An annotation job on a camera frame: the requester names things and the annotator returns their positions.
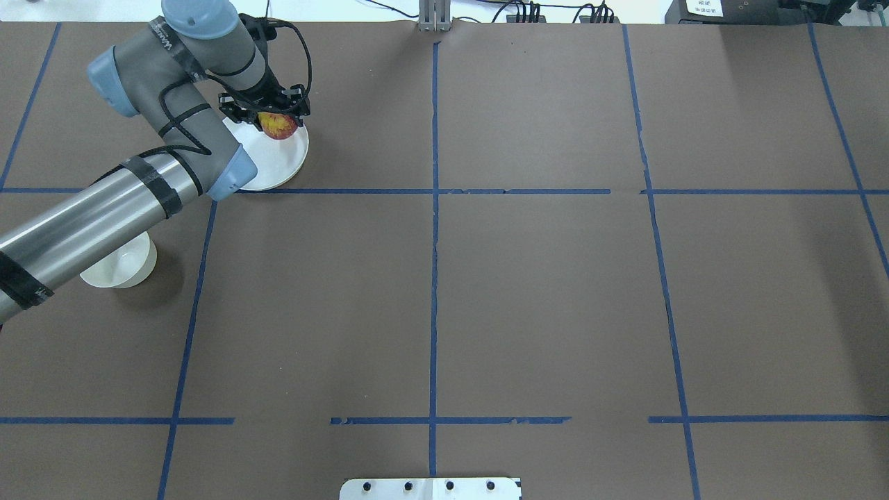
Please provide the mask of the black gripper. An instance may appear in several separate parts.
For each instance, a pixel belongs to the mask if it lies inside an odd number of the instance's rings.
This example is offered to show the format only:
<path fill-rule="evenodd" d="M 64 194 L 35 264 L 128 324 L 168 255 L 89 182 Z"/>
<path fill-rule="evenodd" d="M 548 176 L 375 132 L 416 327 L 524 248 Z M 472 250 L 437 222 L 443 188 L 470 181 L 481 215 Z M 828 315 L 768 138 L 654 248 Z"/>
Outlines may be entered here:
<path fill-rule="evenodd" d="M 305 126 L 304 117 L 311 114 L 308 88 L 301 83 L 283 87 L 279 83 L 263 81 L 245 90 L 236 90 L 218 80 L 225 92 L 218 94 L 219 111 L 234 117 L 236 124 L 248 124 L 263 132 L 260 113 L 270 112 L 291 116 L 296 128 Z"/>

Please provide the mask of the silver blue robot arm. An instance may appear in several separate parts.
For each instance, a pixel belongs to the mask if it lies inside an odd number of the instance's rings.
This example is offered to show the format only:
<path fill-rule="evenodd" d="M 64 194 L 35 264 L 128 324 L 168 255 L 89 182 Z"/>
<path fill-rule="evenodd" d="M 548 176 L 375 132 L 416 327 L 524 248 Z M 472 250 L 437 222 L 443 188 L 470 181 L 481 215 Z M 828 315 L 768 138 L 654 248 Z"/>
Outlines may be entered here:
<path fill-rule="evenodd" d="M 198 197 L 222 201 L 260 169 L 223 123 L 258 128 L 263 112 L 309 115 L 309 83 L 283 87 L 269 41 L 289 20 L 254 18 L 229 1 L 164 1 L 162 13 L 87 67 L 103 101 L 143 117 L 164 142 L 121 161 L 70 199 L 2 236 L 2 321 Z"/>

